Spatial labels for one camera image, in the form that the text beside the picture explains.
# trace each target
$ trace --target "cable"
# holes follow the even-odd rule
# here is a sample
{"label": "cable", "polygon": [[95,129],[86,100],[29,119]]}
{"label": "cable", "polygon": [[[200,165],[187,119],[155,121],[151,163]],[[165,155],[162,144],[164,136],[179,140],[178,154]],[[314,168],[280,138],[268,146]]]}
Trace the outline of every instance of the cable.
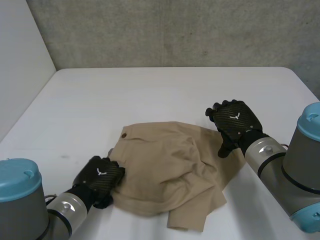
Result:
{"label": "cable", "polygon": [[48,198],[51,198],[50,200],[45,201],[45,204],[48,205],[48,204],[51,203],[56,197],[57,197],[56,194],[50,194],[50,195],[44,196],[44,200],[46,200],[46,199],[48,199]]}

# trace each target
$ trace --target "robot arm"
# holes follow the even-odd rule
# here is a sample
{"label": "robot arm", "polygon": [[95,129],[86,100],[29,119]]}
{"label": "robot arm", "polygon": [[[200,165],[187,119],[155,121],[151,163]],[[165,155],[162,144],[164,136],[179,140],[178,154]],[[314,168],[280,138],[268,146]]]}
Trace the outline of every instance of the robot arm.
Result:
{"label": "robot arm", "polygon": [[73,181],[73,187],[47,206],[50,225],[44,239],[67,240],[87,217],[91,206],[112,204],[111,190],[120,183],[125,169],[109,158],[94,156]]}
{"label": "robot arm", "polygon": [[243,101],[215,103],[205,112],[223,138],[219,157],[240,148],[290,219],[307,233],[320,232],[319,113],[320,103],[305,108],[286,151],[263,133],[259,120]]}
{"label": "robot arm", "polygon": [[38,166],[29,159],[0,161],[0,239],[68,240],[92,206],[104,209],[113,199],[125,169],[109,158],[94,156],[72,188],[47,206]]}

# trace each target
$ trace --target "concrete wall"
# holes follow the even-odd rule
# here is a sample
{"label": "concrete wall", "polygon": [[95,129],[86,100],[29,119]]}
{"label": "concrete wall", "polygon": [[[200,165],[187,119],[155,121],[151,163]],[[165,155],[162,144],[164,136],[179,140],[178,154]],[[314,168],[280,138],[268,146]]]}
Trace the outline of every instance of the concrete wall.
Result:
{"label": "concrete wall", "polygon": [[57,69],[283,66],[320,97],[319,0],[27,2]]}
{"label": "concrete wall", "polygon": [[56,72],[25,0],[0,0],[0,142]]}

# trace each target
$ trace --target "white wall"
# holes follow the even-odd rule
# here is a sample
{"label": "white wall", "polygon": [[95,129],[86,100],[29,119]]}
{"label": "white wall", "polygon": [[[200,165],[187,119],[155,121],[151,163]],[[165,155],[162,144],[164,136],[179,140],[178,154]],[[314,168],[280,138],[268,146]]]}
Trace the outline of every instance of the white wall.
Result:
{"label": "white wall", "polygon": [[0,0],[0,141],[56,72],[25,0]]}

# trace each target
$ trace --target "khaki pants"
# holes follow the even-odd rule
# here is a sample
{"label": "khaki pants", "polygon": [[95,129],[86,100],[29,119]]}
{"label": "khaki pants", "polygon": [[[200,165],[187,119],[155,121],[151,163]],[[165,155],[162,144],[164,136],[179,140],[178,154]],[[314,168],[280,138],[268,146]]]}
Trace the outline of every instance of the khaki pants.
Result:
{"label": "khaki pants", "polygon": [[125,126],[110,155],[125,168],[115,206],[142,216],[169,211],[167,227],[202,232],[245,163],[239,149],[219,158],[221,144],[219,132],[181,122]]}

